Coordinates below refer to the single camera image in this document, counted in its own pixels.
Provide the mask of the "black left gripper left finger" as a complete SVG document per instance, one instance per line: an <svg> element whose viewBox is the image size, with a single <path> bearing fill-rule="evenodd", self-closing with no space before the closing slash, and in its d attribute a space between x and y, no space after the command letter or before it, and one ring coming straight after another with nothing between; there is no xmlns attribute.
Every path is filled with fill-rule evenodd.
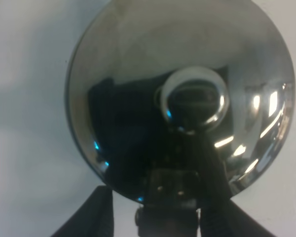
<svg viewBox="0 0 296 237"><path fill-rule="evenodd" d="M112 190L107 186L98 186L81 208L53 236L112 237Z"/></svg>

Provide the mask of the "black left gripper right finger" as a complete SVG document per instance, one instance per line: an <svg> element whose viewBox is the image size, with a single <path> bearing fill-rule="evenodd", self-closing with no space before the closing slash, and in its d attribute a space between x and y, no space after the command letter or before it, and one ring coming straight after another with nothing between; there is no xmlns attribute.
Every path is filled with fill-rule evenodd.
<svg viewBox="0 0 296 237"><path fill-rule="evenodd" d="M201 208L200 232L203 237L270 237L271 233L245 213L232 200L223 165L214 146L203 140L200 145L201 174L210 196Z"/></svg>

